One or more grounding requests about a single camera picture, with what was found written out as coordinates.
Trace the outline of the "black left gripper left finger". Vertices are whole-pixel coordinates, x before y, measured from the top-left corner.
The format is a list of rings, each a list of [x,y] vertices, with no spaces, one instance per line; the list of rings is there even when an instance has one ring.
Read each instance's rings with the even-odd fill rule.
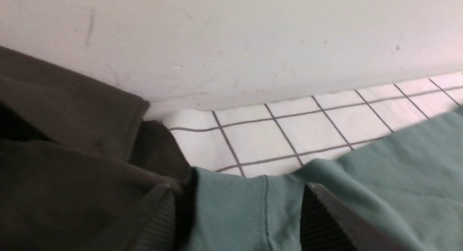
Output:
[[[197,182],[153,188],[127,215],[125,251],[178,251],[190,235]]]

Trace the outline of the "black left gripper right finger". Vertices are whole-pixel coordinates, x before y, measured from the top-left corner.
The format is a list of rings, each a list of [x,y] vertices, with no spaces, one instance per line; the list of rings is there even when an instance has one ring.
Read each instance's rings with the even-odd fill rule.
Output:
[[[319,184],[304,187],[303,251],[407,251],[408,248],[355,214]]]

